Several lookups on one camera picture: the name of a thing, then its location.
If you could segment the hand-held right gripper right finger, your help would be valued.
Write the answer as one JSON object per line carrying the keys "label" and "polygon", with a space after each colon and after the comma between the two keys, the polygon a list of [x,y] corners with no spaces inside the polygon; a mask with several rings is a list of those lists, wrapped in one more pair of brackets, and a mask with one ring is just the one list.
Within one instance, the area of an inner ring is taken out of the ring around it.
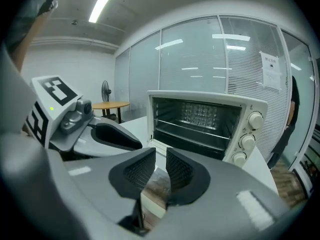
{"label": "hand-held right gripper right finger", "polygon": [[287,204],[243,169],[168,148],[171,192],[150,240],[277,240],[292,221]]}

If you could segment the person's grey shirt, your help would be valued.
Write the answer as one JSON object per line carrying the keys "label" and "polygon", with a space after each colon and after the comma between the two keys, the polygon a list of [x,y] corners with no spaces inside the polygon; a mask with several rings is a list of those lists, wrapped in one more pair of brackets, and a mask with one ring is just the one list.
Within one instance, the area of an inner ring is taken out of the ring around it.
{"label": "person's grey shirt", "polygon": [[5,45],[8,51],[14,51],[30,32],[36,19],[53,11],[58,0],[25,0],[9,27]]}

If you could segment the white oven knob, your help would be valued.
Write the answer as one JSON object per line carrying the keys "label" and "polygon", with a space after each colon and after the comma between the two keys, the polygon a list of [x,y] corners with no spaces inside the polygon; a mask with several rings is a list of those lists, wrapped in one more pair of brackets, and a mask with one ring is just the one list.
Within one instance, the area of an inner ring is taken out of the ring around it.
{"label": "white oven knob", "polygon": [[263,127],[264,118],[260,112],[253,112],[249,115],[248,123],[252,129],[260,129]]}
{"label": "white oven knob", "polygon": [[245,134],[241,137],[238,144],[243,150],[252,150],[256,144],[256,140],[252,134]]}
{"label": "white oven knob", "polygon": [[232,156],[232,162],[235,166],[242,168],[247,161],[247,155],[244,152],[238,152]]}

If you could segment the ceiling light strip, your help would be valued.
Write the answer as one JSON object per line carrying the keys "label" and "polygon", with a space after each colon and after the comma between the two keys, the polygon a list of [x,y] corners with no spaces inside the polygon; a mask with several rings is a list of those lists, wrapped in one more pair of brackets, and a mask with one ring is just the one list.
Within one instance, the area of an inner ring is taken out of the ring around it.
{"label": "ceiling light strip", "polygon": [[90,23],[96,23],[109,0],[97,0],[89,17]]}

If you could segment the black standing fan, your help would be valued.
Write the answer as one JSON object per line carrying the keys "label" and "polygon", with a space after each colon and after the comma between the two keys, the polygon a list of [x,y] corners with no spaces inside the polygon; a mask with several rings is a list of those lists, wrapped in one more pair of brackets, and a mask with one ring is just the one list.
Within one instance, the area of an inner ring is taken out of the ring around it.
{"label": "black standing fan", "polygon": [[[108,82],[106,80],[104,80],[101,85],[101,97],[102,97],[102,101],[104,103],[109,102],[111,93],[112,93],[112,91],[109,87]],[[109,109],[103,109],[102,114],[106,118],[108,118],[111,115]]]}

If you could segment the black metal rack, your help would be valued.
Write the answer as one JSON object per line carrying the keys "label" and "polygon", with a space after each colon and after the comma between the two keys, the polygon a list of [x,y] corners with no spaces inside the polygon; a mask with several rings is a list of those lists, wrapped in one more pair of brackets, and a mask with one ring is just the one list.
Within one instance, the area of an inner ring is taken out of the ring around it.
{"label": "black metal rack", "polygon": [[320,177],[320,125],[316,124],[311,140],[302,155],[299,164],[293,169],[304,194],[310,197],[314,191],[316,180]]}

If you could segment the white paper notice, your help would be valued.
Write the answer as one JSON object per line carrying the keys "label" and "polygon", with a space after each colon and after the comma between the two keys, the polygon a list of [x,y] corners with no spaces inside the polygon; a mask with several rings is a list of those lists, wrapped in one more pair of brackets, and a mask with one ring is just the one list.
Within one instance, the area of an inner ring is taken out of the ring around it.
{"label": "white paper notice", "polygon": [[262,81],[263,86],[274,90],[281,90],[281,71],[279,58],[268,53],[260,51],[262,63]]}

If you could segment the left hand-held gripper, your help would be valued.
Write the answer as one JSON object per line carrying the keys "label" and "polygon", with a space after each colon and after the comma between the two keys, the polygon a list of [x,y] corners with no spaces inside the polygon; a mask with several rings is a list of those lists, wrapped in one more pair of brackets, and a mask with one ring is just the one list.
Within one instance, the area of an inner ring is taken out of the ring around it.
{"label": "left hand-held gripper", "polygon": [[[25,124],[46,149],[109,157],[143,148],[140,140],[115,121],[94,117],[92,102],[58,75],[34,77],[36,101]],[[91,132],[82,134],[90,123]]]}

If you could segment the white toaster oven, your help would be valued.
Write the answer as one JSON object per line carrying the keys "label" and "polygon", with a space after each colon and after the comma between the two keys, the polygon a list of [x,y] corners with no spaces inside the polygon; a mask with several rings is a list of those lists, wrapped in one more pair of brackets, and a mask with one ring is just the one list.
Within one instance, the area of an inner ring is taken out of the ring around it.
{"label": "white toaster oven", "polygon": [[[244,152],[247,160],[256,147],[266,119],[268,103],[256,98],[216,92],[150,90],[147,93],[146,109],[148,141],[155,140],[168,145],[167,148],[182,149],[233,164],[234,154]],[[249,125],[249,116],[253,112],[263,116],[262,128],[252,129]],[[231,138],[222,139],[179,129],[176,132],[158,130],[155,129],[154,119],[200,124],[209,120],[210,125],[213,124],[225,134],[228,130]],[[255,137],[252,150],[244,150],[239,146],[241,137],[247,134]]]}

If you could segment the round wooden table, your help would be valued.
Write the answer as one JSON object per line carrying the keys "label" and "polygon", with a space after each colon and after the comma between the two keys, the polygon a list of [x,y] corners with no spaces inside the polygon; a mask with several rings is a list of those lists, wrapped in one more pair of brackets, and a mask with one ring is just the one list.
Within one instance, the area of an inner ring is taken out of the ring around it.
{"label": "round wooden table", "polygon": [[130,103],[126,101],[106,101],[106,102],[93,104],[92,109],[101,110],[102,117],[104,118],[110,118],[111,116],[110,109],[117,109],[118,123],[121,124],[122,123],[121,108],[127,107],[129,105]]}

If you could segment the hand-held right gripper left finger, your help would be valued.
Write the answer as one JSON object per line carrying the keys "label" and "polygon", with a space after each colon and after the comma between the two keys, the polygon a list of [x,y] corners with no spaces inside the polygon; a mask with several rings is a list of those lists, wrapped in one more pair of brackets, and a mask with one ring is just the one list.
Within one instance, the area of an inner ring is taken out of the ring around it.
{"label": "hand-held right gripper left finger", "polygon": [[155,148],[64,163],[93,206],[119,225],[141,225],[141,192],[154,173]]}

